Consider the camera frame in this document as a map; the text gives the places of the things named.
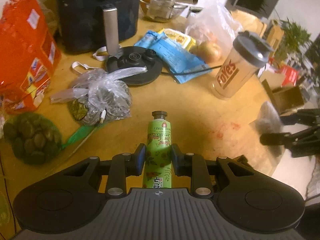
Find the clear shaker bottle grey lid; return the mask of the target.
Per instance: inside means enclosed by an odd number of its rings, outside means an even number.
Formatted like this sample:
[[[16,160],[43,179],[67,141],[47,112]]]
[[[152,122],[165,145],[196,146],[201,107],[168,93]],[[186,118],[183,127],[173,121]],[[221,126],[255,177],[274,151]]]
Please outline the clear shaker bottle grey lid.
[[[219,99],[231,98],[257,70],[268,63],[272,51],[267,41],[256,33],[240,32],[213,80],[213,94]]]

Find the white plastic bag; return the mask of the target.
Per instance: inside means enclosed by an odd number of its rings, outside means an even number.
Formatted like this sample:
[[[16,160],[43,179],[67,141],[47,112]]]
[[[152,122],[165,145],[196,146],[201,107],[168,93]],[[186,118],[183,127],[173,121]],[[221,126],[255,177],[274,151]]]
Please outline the white plastic bag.
[[[232,18],[220,0],[207,0],[199,13],[187,18],[184,28],[184,32],[198,45],[205,41],[215,42],[224,56],[230,52],[234,39],[242,31],[241,23]]]

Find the green hand cream tube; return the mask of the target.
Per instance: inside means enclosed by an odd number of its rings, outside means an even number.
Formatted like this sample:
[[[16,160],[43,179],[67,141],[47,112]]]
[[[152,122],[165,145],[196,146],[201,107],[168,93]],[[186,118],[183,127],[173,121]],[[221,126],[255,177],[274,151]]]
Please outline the green hand cream tube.
[[[171,123],[165,111],[152,112],[148,124],[143,188],[171,188]]]

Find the yellow onion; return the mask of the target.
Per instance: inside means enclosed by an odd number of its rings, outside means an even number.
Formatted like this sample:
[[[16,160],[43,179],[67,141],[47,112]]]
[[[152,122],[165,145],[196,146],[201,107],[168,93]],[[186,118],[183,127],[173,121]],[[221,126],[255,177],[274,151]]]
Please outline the yellow onion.
[[[202,42],[197,48],[197,56],[201,58],[205,63],[213,63],[219,61],[222,51],[213,41]]]

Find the black air fryer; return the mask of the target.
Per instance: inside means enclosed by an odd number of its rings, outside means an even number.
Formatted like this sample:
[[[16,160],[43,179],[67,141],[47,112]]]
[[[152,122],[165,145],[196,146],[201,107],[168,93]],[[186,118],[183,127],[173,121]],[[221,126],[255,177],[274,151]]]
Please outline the black air fryer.
[[[119,41],[137,32],[139,0],[57,0],[60,33],[65,50],[81,54],[105,46],[103,10],[117,10]]]

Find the black kettle base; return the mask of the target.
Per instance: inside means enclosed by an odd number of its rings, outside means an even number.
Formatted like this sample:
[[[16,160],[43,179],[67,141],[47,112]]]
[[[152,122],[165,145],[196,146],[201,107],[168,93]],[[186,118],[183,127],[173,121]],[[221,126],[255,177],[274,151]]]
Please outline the black kettle base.
[[[120,48],[116,56],[109,57],[104,69],[111,73],[125,68],[146,67],[146,73],[122,79],[128,86],[137,87],[155,81],[160,76],[163,65],[163,61],[154,50],[129,46]]]

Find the green net bag of fruit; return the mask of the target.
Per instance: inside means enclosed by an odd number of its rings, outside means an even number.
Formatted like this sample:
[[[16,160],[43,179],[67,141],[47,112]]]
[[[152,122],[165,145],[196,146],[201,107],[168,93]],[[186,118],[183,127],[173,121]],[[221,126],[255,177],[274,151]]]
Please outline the green net bag of fruit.
[[[49,163],[67,147],[55,124],[37,113],[26,112],[8,119],[3,134],[14,156],[28,165]]]

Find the yellow snack packet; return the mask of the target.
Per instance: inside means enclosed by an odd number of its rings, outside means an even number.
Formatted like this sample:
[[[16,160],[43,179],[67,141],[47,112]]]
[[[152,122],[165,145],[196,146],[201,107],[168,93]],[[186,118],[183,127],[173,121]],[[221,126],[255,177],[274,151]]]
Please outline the yellow snack packet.
[[[178,43],[183,49],[189,51],[196,45],[196,40],[191,36],[184,34],[178,30],[163,28],[157,32],[158,34],[164,33],[168,38]]]

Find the cotton swab pack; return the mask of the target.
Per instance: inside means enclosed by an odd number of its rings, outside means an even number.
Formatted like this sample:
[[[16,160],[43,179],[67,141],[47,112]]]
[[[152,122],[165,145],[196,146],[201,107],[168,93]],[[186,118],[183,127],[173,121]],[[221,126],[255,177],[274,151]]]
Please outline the cotton swab pack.
[[[280,133],[283,130],[283,123],[278,112],[272,103],[265,101],[260,107],[257,118],[250,123],[250,126],[259,134]]]

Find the orange snack bag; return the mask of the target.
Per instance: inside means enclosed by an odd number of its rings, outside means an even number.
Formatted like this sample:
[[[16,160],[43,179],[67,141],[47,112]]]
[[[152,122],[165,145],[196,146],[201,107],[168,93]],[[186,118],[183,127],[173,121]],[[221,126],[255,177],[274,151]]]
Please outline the orange snack bag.
[[[8,114],[37,110],[61,52],[37,0],[9,0],[1,18],[1,103]]]

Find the glass bowl with items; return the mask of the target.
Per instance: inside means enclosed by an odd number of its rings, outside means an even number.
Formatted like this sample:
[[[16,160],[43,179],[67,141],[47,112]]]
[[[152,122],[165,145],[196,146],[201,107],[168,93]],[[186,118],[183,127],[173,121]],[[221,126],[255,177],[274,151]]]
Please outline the glass bowl with items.
[[[169,22],[198,0],[140,0],[144,18],[153,22]]]

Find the clear plastic bag of seeds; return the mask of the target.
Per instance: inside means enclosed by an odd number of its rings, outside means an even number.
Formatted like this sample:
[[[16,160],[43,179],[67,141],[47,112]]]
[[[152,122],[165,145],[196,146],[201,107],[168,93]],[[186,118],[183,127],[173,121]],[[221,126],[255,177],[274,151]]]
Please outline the clear plastic bag of seeds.
[[[132,104],[126,77],[144,74],[147,68],[129,67],[107,73],[101,68],[80,74],[69,88],[50,97],[51,103],[67,103],[74,120],[85,126],[125,119]]]

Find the blue snack packets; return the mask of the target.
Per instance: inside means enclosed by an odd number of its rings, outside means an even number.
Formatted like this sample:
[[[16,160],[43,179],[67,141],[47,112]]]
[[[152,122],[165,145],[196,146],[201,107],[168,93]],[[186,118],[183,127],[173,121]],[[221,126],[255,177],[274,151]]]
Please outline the blue snack packets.
[[[135,46],[154,50],[158,57],[168,65],[170,72],[180,84],[213,70],[164,33],[158,34],[149,30],[135,43]]]

